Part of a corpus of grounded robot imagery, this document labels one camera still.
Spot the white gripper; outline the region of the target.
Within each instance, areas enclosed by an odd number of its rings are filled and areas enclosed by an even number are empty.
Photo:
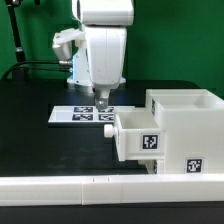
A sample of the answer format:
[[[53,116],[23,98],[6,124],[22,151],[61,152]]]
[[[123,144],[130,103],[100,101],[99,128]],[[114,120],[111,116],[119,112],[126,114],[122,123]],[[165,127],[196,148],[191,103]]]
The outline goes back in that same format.
[[[72,61],[75,87],[95,88],[95,106],[108,107],[109,91],[122,78],[127,26],[134,20],[133,0],[72,0],[72,13],[80,23],[54,35],[52,48],[60,62]]]

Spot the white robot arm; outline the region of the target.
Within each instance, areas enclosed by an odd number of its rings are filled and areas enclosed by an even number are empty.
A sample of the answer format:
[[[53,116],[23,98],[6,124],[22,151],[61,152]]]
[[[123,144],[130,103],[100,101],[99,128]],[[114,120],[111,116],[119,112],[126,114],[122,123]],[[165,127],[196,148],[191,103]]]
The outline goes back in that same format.
[[[54,35],[52,48],[60,63],[72,62],[68,82],[92,89],[98,110],[108,107],[110,91],[122,77],[127,26],[134,20],[133,0],[72,0],[80,23]]]

